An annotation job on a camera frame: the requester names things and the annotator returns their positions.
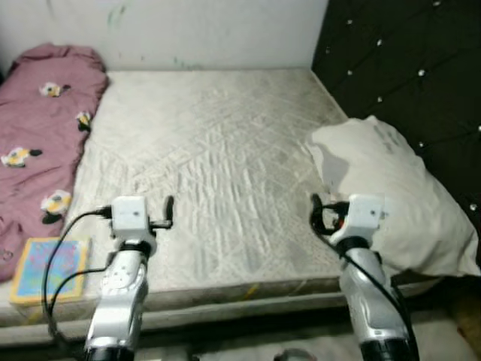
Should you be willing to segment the white pillow with tree print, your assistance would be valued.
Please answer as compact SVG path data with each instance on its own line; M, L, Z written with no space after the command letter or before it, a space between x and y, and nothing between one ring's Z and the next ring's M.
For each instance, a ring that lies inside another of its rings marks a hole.
M326 125L307 138L330 200L379 195L388 216L374 249L389 275L477 276L476 230L398 130L377 117Z

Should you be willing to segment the pink cartoon print quilt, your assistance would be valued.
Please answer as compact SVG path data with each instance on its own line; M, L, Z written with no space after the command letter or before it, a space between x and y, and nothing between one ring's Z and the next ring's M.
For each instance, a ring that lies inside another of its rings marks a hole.
M92 48L52 44L22 53L1 83L0 283L13 278L28 238L61 232L107 86Z

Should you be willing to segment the white quilted mattress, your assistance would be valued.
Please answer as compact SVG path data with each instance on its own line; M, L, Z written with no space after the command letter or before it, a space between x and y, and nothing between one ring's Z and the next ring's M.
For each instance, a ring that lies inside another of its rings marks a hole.
M116 248L92 212L144 196L152 220L174 196L173 226L156 233L151 291L340 276L340 258L310 230L310 195L329 192L307 138L350 118L306 69L106 72L109 83L77 165L72 224L49 289L71 264L101 267ZM41 284L46 257L20 256ZM407 293L441 278L391 275Z

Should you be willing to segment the robot right leg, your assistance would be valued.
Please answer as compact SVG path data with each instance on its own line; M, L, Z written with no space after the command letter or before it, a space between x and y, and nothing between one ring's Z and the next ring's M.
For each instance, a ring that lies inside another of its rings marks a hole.
M303 348L285 348L272 361L319 361L315 354Z

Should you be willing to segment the dark bed frame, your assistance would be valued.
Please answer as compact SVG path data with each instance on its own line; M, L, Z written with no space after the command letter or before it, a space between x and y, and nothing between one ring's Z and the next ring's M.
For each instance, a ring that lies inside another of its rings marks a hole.
M337 278L286 280L209 289L151 291L144 304L142 332L241 317L279 315L346 305ZM0 304L0 347L47 344L39 307Z

